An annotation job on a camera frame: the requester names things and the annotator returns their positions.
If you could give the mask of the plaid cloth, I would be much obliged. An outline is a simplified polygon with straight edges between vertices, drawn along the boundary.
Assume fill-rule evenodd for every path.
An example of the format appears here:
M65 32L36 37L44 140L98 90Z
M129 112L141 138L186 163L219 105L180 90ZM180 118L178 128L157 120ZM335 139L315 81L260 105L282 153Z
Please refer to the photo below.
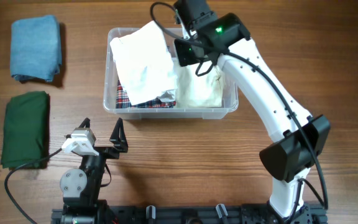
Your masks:
M113 50L117 75L117 108L172 108L177 75L168 47Z

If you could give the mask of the cream cloth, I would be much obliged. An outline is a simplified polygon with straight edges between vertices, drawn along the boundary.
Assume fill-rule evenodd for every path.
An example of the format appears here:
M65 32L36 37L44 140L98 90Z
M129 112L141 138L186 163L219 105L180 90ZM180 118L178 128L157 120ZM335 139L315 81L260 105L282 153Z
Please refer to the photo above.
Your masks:
M181 67L173 61L178 88L175 93L176 108L220 108L223 90L226 87L225 74L217 67L201 77L195 75L198 64Z

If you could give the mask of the white cloth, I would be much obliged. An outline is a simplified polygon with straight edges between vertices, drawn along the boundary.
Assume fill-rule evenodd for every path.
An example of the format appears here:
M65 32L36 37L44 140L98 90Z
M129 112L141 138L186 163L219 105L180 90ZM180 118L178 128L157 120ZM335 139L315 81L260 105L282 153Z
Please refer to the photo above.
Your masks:
M133 105L158 99L175 101L177 75L164 34L154 21L139 30L115 37L110 48L123 90Z

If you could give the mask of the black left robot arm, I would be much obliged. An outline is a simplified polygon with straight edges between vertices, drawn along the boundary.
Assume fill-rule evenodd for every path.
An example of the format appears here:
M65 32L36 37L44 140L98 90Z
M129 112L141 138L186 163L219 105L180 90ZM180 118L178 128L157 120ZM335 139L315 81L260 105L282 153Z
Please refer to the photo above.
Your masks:
M109 208L106 200L99 198L99 191L107 184L102 183L105 172L110 170L106 161L119 159L128 151L123 120L119 118L109 138L112 146L95 146L96 137L90 129L90 119L86 118L78 128L66 136L62 145L65 153L81 157L77 169L66 171L60 179L63 193L63 210L54 210L52 223L118 223L119 220Z

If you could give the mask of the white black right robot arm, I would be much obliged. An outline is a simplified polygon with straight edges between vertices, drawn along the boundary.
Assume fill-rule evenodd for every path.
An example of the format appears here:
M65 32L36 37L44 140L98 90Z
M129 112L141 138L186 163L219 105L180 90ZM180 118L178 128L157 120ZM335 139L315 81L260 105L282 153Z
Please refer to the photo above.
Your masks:
M304 109L279 82L259 53L250 31L233 13L218 17L206 1L173 5L183 37L175 38L180 65L211 62L229 75L261 118L272 144L260 151L273 177L268 207L282 223L291 223L303 207L303 188L310 169L318 171L323 191L317 199L328 209L328 194L318 156L330 123Z

